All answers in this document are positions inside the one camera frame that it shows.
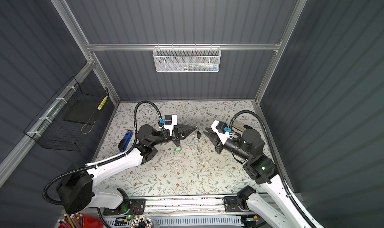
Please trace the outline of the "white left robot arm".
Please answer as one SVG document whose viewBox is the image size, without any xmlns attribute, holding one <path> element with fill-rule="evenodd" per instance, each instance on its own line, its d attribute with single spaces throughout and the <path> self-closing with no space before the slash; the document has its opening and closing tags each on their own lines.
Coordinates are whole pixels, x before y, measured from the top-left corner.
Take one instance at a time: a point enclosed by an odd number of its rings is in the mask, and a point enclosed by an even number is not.
<svg viewBox="0 0 384 228">
<path fill-rule="evenodd" d="M 86 208 L 107 208 L 121 214 L 130 209 L 129 196 L 123 189 L 102 192 L 98 185 L 126 169 L 137 167 L 150 161 L 156 154 L 155 145 L 181 141 L 197 130 L 196 126 L 176 125 L 173 129 L 156 130 L 151 125 L 143 125 L 138 133 L 136 144 L 127 155 L 116 155 L 108 163 L 102 160 L 90 163 L 86 170 L 65 176 L 57 186 L 57 193 L 66 213 L 75 214 Z"/>
</svg>

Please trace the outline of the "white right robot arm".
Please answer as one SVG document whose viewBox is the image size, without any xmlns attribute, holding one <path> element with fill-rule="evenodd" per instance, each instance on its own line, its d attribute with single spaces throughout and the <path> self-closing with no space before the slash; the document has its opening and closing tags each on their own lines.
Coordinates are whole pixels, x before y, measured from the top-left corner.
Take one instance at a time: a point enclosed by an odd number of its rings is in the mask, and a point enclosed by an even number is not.
<svg viewBox="0 0 384 228">
<path fill-rule="evenodd" d="M 230 135 L 229 129 L 219 131 L 206 128 L 204 134 L 215 146 L 217 153 L 226 150 L 241 158 L 247 175 L 269 194 L 278 206 L 266 202 L 256 189 L 245 186 L 237 192 L 241 210 L 261 216 L 273 228 L 320 228 L 322 225 L 308 212 L 292 190 L 285 186 L 275 163 L 263 152 L 265 142 L 254 129 Z"/>
</svg>

